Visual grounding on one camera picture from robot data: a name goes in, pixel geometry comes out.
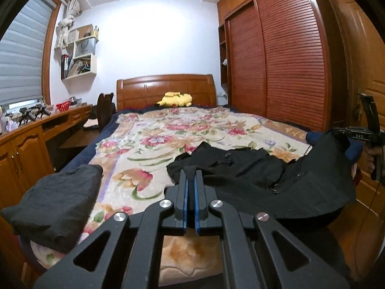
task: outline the cabinet handle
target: cabinet handle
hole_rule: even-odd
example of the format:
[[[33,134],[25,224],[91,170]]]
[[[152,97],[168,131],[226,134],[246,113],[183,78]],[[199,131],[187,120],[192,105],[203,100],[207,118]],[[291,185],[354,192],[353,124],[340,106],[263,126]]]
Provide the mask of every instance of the cabinet handle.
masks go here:
[[[19,160],[20,169],[23,170],[23,163],[22,163],[22,160],[20,159],[19,152],[16,152],[16,155]]]
[[[17,169],[17,164],[16,164],[16,160],[15,160],[15,157],[12,155],[12,161],[15,165],[15,169],[16,169],[16,174],[17,174],[17,177],[19,178],[19,170]]]

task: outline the triangular cutout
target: triangular cutout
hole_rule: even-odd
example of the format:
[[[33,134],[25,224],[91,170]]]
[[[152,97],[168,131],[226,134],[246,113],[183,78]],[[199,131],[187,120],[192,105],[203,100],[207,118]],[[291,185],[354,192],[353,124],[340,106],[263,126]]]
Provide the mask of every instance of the triangular cutout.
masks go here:
[[[104,231],[94,242],[74,258],[74,264],[89,272],[93,272],[100,260],[110,235],[110,231]]]
[[[309,259],[278,231],[273,231],[273,238],[281,253],[286,268],[293,272],[309,264]]]

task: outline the wooden desk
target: wooden desk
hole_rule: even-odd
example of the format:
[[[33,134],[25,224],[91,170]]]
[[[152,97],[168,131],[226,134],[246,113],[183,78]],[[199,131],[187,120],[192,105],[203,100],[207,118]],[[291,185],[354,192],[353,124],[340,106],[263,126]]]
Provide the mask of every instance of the wooden desk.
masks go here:
[[[65,143],[63,143],[59,149],[67,149],[72,147],[86,147],[89,145],[100,132],[96,130],[84,130],[80,129],[78,132],[74,133]]]
[[[0,135],[0,209],[18,204],[39,179],[54,172],[46,141],[85,121],[92,105],[57,112]],[[0,251],[21,278],[35,272],[13,240],[12,228],[0,216]]]

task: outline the yellow stuffed animal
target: yellow stuffed animal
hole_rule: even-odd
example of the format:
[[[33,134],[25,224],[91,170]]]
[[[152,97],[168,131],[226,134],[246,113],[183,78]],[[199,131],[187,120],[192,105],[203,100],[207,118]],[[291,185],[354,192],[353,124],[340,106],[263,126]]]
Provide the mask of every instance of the yellow stuffed animal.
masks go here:
[[[168,107],[191,106],[192,100],[193,98],[188,93],[166,92],[157,104]]]

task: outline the wooden headboard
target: wooden headboard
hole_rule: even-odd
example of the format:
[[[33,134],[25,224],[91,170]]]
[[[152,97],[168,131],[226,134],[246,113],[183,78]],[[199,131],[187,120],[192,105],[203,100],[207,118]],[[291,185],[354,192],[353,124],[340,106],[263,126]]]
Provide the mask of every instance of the wooden headboard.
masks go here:
[[[178,74],[119,79],[116,82],[117,109],[154,105],[168,91],[191,94],[192,104],[216,106],[212,75]]]

